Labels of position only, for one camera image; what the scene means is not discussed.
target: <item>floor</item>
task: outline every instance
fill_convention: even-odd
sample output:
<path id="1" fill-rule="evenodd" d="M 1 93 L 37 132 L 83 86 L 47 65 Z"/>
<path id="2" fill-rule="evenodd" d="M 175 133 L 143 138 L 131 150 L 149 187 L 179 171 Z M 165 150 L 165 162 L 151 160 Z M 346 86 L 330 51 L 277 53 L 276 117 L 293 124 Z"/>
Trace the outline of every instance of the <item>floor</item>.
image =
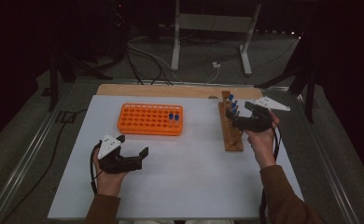
<path id="1" fill-rule="evenodd" d="M 280 75 L 299 43 L 299 39 L 293 35 L 254 34 L 248 48 L 253 74 L 248 77 L 243 74 L 238 53 L 238 46 L 245 40 L 244 35 L 191 31 L 183 36 L 180 39 L 179 70 L 172 72 L 169 69 L 173 49 L 171 36 L 154 41 L 142 34 L 133 34 L 129 41 L 129 55 L 136 71 L 142 74 L 138 74 L 138 77 L 143 83 L 166 85 L 169 80 L 174 85 L 251 87 Z M 159 66 L 147 58 L 137 56 L 142 55 L 139 51 L 155 55 L 164 74 L 156 79 L 161 71 Z M 108 60 L 104 57 L 100 61 L 104 63 Z M 213 62 L 219 63 L 220 68 L 215 69 Z M 60 111 L 87 109 L 91 97 L 102 83 L 138 82 L 127 60 L 103 72 L 113 80 L 99 80 L 80 70 L 77 70 L 78 79 L 75 83 L 63 83 L 60 79 L 61 99 L 53 112 L 48 112 L 49 98 L 41 96 L 42 91 L 49 86 L 49 72 L 38 77 L 37 93 L 0 133 L 0 199 L 4 199 L 0 200 L 0 220 L 9 215 L 5 223 L 83 222 L 47 219 L 84 113 L 77 115 L 76 120 L 68 124 L 60 122 L 57 116 Z M 284 88 L 292 80 L 290 78 L 278 83 L 265 94 L 290 105 L 294 111 L 300 111 L 304 92 L 301 96 L 295 96 L 288 94 L 287 88 Z M 364 168 L 319 86 L 315 86 L 313 114 L 314 124 L 306 122 L 305 117 L 298 113 L 277 114 L 282 120 L 284 144 L 305 201 L 327 223 L 364 223 Z M 49 122 L 48 126 L 43 126 L 45 121 Z M 39 131 L 43 133 L 41 138 L 37 135 Z M 21 178 L 16 180 L 12 192 L 3 192 L 26 152 L 34 160 L 26 165 L 26 169 L 18 171 Z M 47 169 L 49 171 L 41 182 L 33 188 Z M 238 221 L 258 223 L 257 220 Z"/>

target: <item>wooden block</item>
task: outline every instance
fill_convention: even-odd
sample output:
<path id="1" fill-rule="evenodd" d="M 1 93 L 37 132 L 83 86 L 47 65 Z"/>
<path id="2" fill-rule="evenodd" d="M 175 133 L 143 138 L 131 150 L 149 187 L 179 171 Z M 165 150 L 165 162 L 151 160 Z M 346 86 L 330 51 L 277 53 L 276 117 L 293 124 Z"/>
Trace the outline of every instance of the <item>wooden block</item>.
<path id="1" fill-rule="evenodd" d="M 244 151 L 242 133 L 236 127 L 232 127 L 231 120 L 226 118 L 226 109 L 231 108 L 228 102 L 229 91 L 222 92 L 222 101 L 218 103 L 220 122 L 222 124 L 223 142 L 226 151 Z"/>

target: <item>sleeve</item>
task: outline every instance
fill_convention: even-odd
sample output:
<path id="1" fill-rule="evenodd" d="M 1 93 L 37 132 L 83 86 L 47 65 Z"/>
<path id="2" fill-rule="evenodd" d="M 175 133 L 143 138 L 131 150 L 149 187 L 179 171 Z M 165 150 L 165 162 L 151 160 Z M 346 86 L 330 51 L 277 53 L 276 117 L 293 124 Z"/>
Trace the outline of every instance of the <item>sleeve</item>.
<path id="1" fill-rule="evenodd" d="M 96 194 L 86 215 L 86 224 L 115 223 L 120 198 Z"/>
<path id="2" fill-rule="evenodd" d="M 270 221 L 277 223 L 323 223 L 309 205 L 296 196 L 279 165 L 260 170 Z"/>

